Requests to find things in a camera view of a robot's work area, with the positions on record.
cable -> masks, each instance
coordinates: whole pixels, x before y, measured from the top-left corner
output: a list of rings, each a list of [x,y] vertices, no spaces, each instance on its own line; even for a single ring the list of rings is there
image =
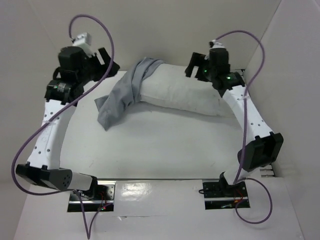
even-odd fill
[[[261,69],[263,68],[264,64],[265,64],[265,59],[266,59],[266,52],[265,52],[265,48],[263,46],[263,44],[261,43],[261,41],[255,36],[253,35],[251,32],[248,32],[248,31],[245,31],[245,30],[234,30],[234,31],[229,31],[225,34],[222,34],[221,36],[219,36],[218,38],[216,38],[216,40],[219,40],[227,35],[230,35],[230,34],[234,34],[234,33],[243,33],[243,34],[247,34],[249,36],[251,36],[252,38],[254,38],[257,43],[259,44],[260,48],[261,48],[261,51],[262,51],[262,61],[261,61],[261,64],[258,68],[258,70],[256,71],[256,73],[253,75],[253,77],[249,80],[249,82],[247,83],[246,85],[246,88],[244,90],[244,94],[243,94],[243,101],[244,101],[244,124],[243,124],[243,141],[242,141],[242,150],[241,150],[241,158],[240,158],[240,163],[239,163],[239,169],[238,169],[238,172],[236,173],[236,176],[235,176],[235,179],[233,181],[233,184],[237,184],[238,182],[240,181],[243,181],[243,180],[252,180],[252,181],[255,181],[257,182],[258,184],[260,184],[266,191],[266,193],[268,194],[268,198],[269,198],[269,201],[270,201],[270,211],[269,211],[269,214],[261,221],[248,221],[246,219],[244,219],[242,216],[240,216],[240,214],[238,213],[238,206],[240,203],[242,203],[243,201],[239,201],[236,205],[235,205],[235,212],[236,214],[238,215],[238,217],[248,223],[248,224],[262,224],[264,223],[265,221],[267,221],[270,216],[271,216],[271,213],[272,213],[272,210],[273,210],[273,203],[272,203],[272,198],[271,198],[271,195],[270,195],[270,192],[269,190],[266,188],[266,186],[254,179],[254,178],[251,178],[251,177],[247,177],[245,179],[241,179],[241,180],[238,180],[239,179],[239,176],[240,176],[240,172],[241,172],[241,169],[243,168],[244,166],[244,162],[245,162],[245,150],[246,150],[246,141],[247,141],[247,130],[248,130],[248,107],[247,107],[247,94],[248,94],[248,91],[249,91],[249,87],[251,86],[251,84],[254,82],[254,80],[256,79],[256,77],[258,76],[258,74],[260,73]]]
[[[86,232],[86,237],[87,237],[88,240],[89,240],[90,237],[91,237],[92,224],[94,223],[94,220],[95,220],[95,218],[97,217],[98,213],[99,213],[103,208],[111,205],[112,203],[107,203],[107,204],[103,205],[102,207],[99,207],[99,208],[98,208],[98,210],[94,213],[93,218],[91,219],[90,226],[89,226],[89,229],[88,229],[88,224],[87,224],[87,219],[86,219],[86,213],[85,213],[84,203],[82,202],[81,196],[80,196],[80,194],[78,193],[78,191],[74,190],[73,192],[74,192],[74,193],[78,196],[78,198],[79,198],[80,206],[81,206],[81,212],[82,212],[82,217],[83,217],[83,222],[84,222],[84,228],[85,228],[85,232]]]
[[[17,160],[21,154],[21,152],[25,149],[25,147],[31,142],[32,139],[34,139],[40,132],[42,132],[49,124],[50,122],[52,122],[56,117],[58,117],[62,112],[64,112],[65,110],[67,110],[68,108],[70,108],[71,106],[75,105],[77,102],[79,102],[81,99],[83,99],[85,96],[87,96],[89,93],[91,93],[96,87],[98,87],[102,81],[108,76],[111,67],[114,63],[114,58],[115,58],[115,45],[114,45],[114,41],[111,37],[111,34],[109,32],[109,30],[107,29],[107,27],[96,17],[88,15],[88,14],[78,14],[76,16],[74,16],[70,23],[69,23],[69,37],[72,38],[71,36],[71,29],[72,29],[72,25],[74,23],[74,21],[78,18],[88,18],[91,20],[94,20],[96,23],[98,23],[106,32],[106,34],[109,37],[110,40],[110,45],[111,45],[111,59],[110,59],[110,63],[109,66],[107,68],[107,70],[105,71],[104,75],[101,77],[101,79],[93,86],[91,87],[88,91],[86,91],[83,95],[81,95],[80,97],[78,97],[77,99],[75,99],[74,101],[72,101],[71,103],[69,103],[68,105],[66,105],[64,108],[62,108],[60,111],[58,111],[55,115],[53,115],[47,123],[45,123],[44,125],[42,125],[37,131],[35,131],[34,134],[32,134],[25,142],[24,144],[22,144],[22,146],[20,147],[20,149],[18,150],[18,152],[16,153],[16,155],[13,158],[12,164],[11,164],[11,177],[13,179],[14,184],[24,193],[26,194],[30,194],[30,195],[34,195],[34,196],[46,196],[46,195],[52,195],[52,194],[57,194],[60,193],[60,191],[53,191],[53,192],[46,192],[46,193],[38,193],[38,192],[32,192],[29,191],[27,189],[24,189],[24,187],[22,187],[20,185],[20,183],[17,180],[17,176],[15,173],[15,166],[17,163]]]
[[[266,194],[268,194],[268,198],[269,198],[269,201],[270,201],[270,210],[269,210],[269,213],[268,213],[268,215],[267,215],[263,220],[261,220],[261,221],[249,221],[249,220],[244,219],[242,216],[240,216],[240,214],[239,214],[239,212],[238,212],[238,206],[239,206],[239,204],[241,204],[243,201],[246,201],[246,200],[239,201],[239,202],[235,205],[235,207],[234,207],[235,212],[236,212],[236,214],[238,215],[238,217],[239,217],[242,221],[244,221],[245,223],[247,223],[247,224],[262,224],[262,223],[264,223],[265,221],[267,221],[267,220],[270,218],[270,216],[271,216],[271,214],[272,214],[272,211],[273,211],[273,207],[274,207],[274,206],[273,206],[273,203],[272,203],[272,198],[271,198],[270,192],[269,192],[269,190],[267,189],[267,187],[266,187],[262,182],[258,181],[257,179],[254,179],[254,178],[251,178],[251,177],[247,177],[246,180],[255,181],[256,183],[260,184],[260,185],[264,188],[264,190],[266,191]]]

gray cloth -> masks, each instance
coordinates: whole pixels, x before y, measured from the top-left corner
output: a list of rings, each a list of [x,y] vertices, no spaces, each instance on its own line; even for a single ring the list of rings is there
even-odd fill
[[[163,63],[164,61],[160,59],[145,57],[125,73],[109,95],[94,100],[99,111],[97,120],[104,130],[107,131],[119,121],[127,107],[141,101],[142,81],[150,77]]]

white pillow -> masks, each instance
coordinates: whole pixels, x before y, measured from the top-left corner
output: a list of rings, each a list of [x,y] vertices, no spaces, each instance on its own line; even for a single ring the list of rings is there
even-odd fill
[[[185,76],[185,66],[161,64],[141,85],[143,102],[209,116],[234,117],[210,82]]]

robotic arm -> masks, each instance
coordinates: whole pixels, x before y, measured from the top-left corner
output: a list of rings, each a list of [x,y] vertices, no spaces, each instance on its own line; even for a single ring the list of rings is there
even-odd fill
[[[247,104],[247,133],[245,157],[239,179],[248,177],[255,169],[276,161],[284,142],[281,133],[274,133],[265,123],[249,94],[245,96],[246,84],[239,73],[230,72],[229,53],[220,42],[209,43],[209,54],[194,52],[185,70],[190,77],[195,66],[198,67],[195,77],[199,81],[211,82],[220,96],[228,103],[242,129],[244,129],[245,107]],[[238,163],[220,175],[223,188],[234,185],[239,170],[242,150],[237,154]]]
[[[80,97],[89,81],[99,81],[106,72],[111,58],[104,48],[100,48],[98,51],[104,61],[104,64],[101,64],[97,54],[91,51],[90,44],[91,36],[83,33],[73,40],[72,46],[61,49],[58,54],[60,67],[54,71],[53,80],[46,87],[42,125]],[[114,62],[107,77],[116,75],[119,68]],[[50,122],[39,134],[26,164],[18,164],[15,171],[34,185],[59,191],[81,190],[84,195],[91,197],[98,185],[96,177],[60,168],[62,144],[76,107],[70,106]]]

gray towel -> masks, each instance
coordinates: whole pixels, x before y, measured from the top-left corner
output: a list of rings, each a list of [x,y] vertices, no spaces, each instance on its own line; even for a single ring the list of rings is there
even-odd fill
[[[145,57],[125,73],[114,85],[109,95],[94,100],[99,111],[97,120],[104,130],[107,131],[119,121],[127,107],[141,101],[142,81],[150,77],[163,63],[164,61],[160,59]]]

